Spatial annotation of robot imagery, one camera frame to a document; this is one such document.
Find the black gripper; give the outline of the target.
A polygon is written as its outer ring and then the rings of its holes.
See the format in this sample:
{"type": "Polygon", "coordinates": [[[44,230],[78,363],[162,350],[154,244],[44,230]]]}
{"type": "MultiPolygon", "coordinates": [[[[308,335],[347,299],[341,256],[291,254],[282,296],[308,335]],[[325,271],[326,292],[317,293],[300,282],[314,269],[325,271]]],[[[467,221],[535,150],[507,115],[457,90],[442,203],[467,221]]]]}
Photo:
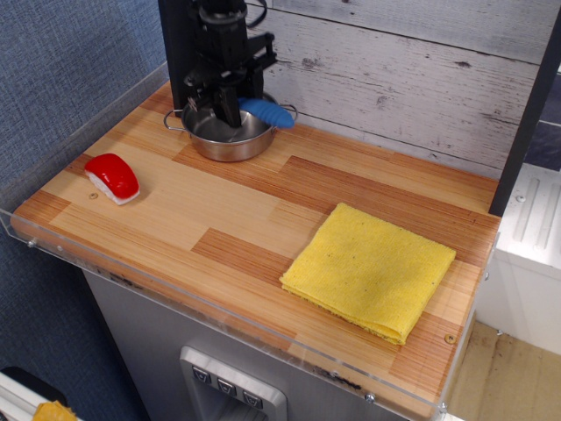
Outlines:
{"type": "Polygon", "coordinates": [[[232,128],[242,125],[238,97],[262,99],[263,72],[277,61],[274,35],[250,37],[245,16],[245,11],[189,13],[195,64],[184,79],[188,97],[213,101],[215,115],[232,128]]]}

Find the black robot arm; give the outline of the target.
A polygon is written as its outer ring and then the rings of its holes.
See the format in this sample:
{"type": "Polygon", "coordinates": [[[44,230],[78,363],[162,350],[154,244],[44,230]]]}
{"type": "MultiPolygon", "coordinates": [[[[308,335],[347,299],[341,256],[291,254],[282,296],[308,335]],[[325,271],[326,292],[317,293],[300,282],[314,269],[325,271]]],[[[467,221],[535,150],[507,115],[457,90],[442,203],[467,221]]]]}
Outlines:
{"type": "Polygon", "coordinates": [[[261,13],[251,22],[244,1],[194,1],[188,9],[195,47],[195,65],[184,78],[188,106],[211,108],[233,128],[242,125],[239,100],[263,97],[263,72],[277,61],[272,33],[248,35],[266,18],[267,3],[259,4],[261,13]]]}

